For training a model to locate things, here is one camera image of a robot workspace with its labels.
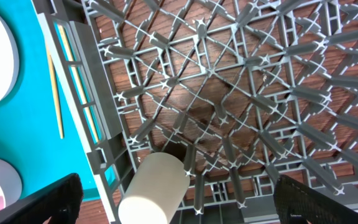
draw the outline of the turquoise surface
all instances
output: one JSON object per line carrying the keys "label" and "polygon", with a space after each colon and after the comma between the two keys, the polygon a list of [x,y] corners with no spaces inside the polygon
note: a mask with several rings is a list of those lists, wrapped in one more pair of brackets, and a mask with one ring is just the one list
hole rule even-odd
{"label": "turquoise surface", "polygon": [[[81,177],[85,199],[98,198],[60,86],[65,138],[59,137],[45,42],[31,1],[0,0],[0,16],[11,28],[20,57],[17,83],[0,102],[0,159],[21,175],[22,198],[72,172]],[[2,52],[0,60],[4,66]],[[107,176],[112,182],[111,171]]]}

